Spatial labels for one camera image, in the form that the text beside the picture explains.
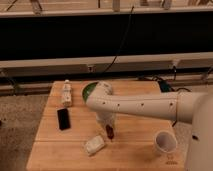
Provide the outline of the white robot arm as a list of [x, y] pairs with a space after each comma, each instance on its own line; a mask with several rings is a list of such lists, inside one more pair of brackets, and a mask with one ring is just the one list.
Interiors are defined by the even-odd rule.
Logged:
[[108, 82], [93, 82], [82, 91], [99, 124], [113, 129], [114, 115], [123, 113], [192, 124], [185, 170], [213, 171], [213, 93], [163, 92], [115, 95]]

